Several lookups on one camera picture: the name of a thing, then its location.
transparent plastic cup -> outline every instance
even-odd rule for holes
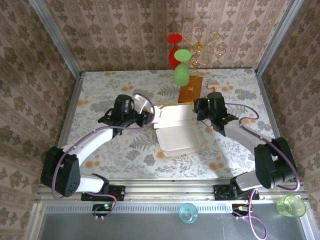
[[[179,209],[179,218],[185,224],[192,224],[198,218],[198,209],[191,203],[184,203]]]
[[[307,208],[300,197],[291,194],[277,202],[276,210],[283,216],[300,218],[305,215]]]

metal bar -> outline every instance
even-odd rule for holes
[[[262,99],[263,99],[263,102],[264,102],[266,113],[268,114],[268,117],[269,117],[269,120],[270,120],[270,124],[271,124],[271,128],[272,128],[272,131],[273,131],[273,135],[274,135],[275,138],[279,138],[280,137],[280,132],[279,132],[279,129],[278,129],[278,126],[277,126],[277,122],[276,122],[276,119],[275,119],[275,116],[274,116],[274,112],[272,111],[271,104],[270,104],[270,101],[269,101],[269,98],[268,98],[268,95],[267,95],[266,88],[265,88],[264,83],[262,81],[261,75],[260,75],[260,73],[256,72],[255,76],[256,76],[256,80],[257,80],[259,88],[260,88],[260,92],[261,92],[261,95],[262,95]]]
[[[308,201],[305,201],[305,205],[306,213],[304,216],[300,217],[305,237],[308,240],[320,240],[320,232],[310,203]]]
[[[37,240],[45,216],[47,204],[34,203],[24,234],[24,240]]]
[[[69,103],[68,110],[66,112],[66,116],[64,119],[63,127],[60,133],[60,137],[57,143],[57,147],[61,148],[65,146],[68,143],[71,127],[72,127],[72,122],[74,120],[76,108],[77,108],[77,103],[79,100],[79,96],[82,90],[82,85],[84,83],[84,74],[83,76],[79,76],[79,79],[75,82],[75,86],[73,89],[72,97]]]
[[[36,14],[38,14],[45,29],[50,34],[54,44],[58,48],[60,54],[62,55],[63,59],[68,65],[73,76],[77,79],[81,74],[81,70],[77,64],[75,57],[73,56],[67,43],[65,42],[64,37],[59,31],[53,17],[50,15],[50,12],[46,4],[44,3],[43,0],[30,0],[29,2],[34,8]]]
[[[195,203],[200,214],[221,214],[232,213],[232,204],[224,202]],[[171,214],[178,213],[181,203],[127,203],[119,202],[112,214]],[[46,214],[70,214],[70,213],[92,213],[93,205],[90,203],[81,204],[49,204],[45,210]]]
[[[111,180],[111,185],[125,185],[125,202],[139,203],[181,203],[214,201],[213,185],[229,184],[226,179],[194,180],[194,181],[172,181],[167,180]],[[283,186],[293,188],[295,182],[284,183]],[[259,194],[265,203],[277,202],[290,192],[282,188],[261,188]],[[303,199],[308,199],[303,185],[295,194]],[[35,201],[37,203],[57,203],[52,197],[51,189],[41,185],[38,189]],[[81,202],[81,193],[75,193],[72,197],[60,200],[61,203]]]
[[[265,48],[265,51],[256,66],[256,72],[261,76],[264,70],[266,69],[268,63],[270,62],[272,56],[275,54],[276,49],[278,48],[281,40],[286,34],[290,24],[295,18],[299,8],[301,7],[304,0],[291,0],[287,8],[284,11],[284,14],[279,21],[274,33]]]

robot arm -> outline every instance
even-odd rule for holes
[[[51,147],[45,158],[41,183],[50,188],[54,186],[52,189],[64,197],[76,192],[108,194],[109,181],[97,174],[80,175],[80,166],[94,150],[121,135],[131,124],[136,123],[143,127],[151,123],[153,114],[145,108],[148,101],[140,95],[135,95],[134,98],[133,100],[130,96],[119,95],[114,107],[98,120],[94,131],[62,148]]]
[[[271,139],[242,125],[236,116],[227,113],[225,100],[220,92],[212,92],[205,98],[194,100],[192,110],[197,113],[198,121],[210,120],[217,132],[236,140],[254,154],[255,170],[233,177],[226,188],[233,199],[254,188],[273,188],[296,176],[292,168],[295,171],[297,168],[287,141],[282,137]],[[280,150],[290,163],[271,145]]]

cardboard box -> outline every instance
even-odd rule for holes
[[[192,154],[206,148],[197,122],[197,115],[189,103],[155,107],[154,128],[166,157]]]

green cup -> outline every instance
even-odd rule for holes
[[[300,197],[291,194],[277,202],[276,210],[283,216],[300,218],[305,215],[307,208]]]

